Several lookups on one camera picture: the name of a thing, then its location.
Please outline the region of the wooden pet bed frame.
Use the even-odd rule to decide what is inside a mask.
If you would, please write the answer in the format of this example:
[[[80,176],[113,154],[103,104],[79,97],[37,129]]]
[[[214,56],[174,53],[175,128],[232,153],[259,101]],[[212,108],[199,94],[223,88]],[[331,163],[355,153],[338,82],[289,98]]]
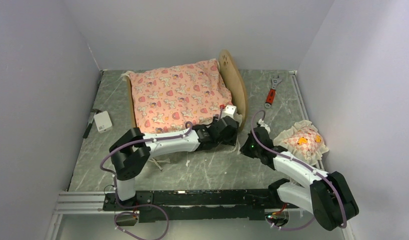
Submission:
[[[218,58],[145,72],[126,71],[133,127],[143,133],[185,129],[185,123],[209,124],[221,106],[237,107],[235,119],[244,128],[248,95],[244,80],[227,50]]]

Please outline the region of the pink unicorn print mattress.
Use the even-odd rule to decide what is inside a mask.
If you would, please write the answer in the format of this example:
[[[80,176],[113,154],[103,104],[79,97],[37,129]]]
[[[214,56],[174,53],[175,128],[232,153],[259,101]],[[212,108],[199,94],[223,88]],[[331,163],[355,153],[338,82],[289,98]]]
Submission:
[[[133,124],[154,158],[235,146],[246,118],[243,80],[232,63],[203,60],[142,73],[127,71]]]

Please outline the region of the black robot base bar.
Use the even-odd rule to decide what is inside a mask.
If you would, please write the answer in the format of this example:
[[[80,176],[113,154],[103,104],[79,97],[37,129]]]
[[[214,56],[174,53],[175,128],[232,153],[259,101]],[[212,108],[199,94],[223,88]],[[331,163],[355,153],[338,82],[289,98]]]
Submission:
[[[248,219],[263,220],[279,211],[268,189],[226,190],[139,190],[134,198],[116,202],[114,193],[106,193],[105,212],[135,211],[140,223],[165,220]]]

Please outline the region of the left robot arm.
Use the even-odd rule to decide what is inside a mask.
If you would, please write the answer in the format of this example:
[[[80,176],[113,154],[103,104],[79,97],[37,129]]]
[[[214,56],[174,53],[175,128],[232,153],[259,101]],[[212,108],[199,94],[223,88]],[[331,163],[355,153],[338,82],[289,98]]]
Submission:
[[[109,148],[115,177],[116,203],[130,210],[136,203],[135,178],[149,158],[178,152],[210,150],[220,144],[235,145],[240,123],[231,116],[214,118],[210,124],[185,124],[185,129],[167,133],[142,133],[128,130]]]

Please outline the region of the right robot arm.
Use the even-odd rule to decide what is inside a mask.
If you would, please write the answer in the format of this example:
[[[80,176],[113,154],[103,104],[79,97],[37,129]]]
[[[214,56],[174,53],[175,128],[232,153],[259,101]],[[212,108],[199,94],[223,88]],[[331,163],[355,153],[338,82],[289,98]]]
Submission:
[[[240,152],[263,165],[288,176],[272,183],[268,202],[275,208],[292,204],[313,215],[325,230],[345,228],[359,214],[359,207],[345,177],[338,171],[327,172],[296,158],[281,146],[275,146],[263,126],[253,128]]]

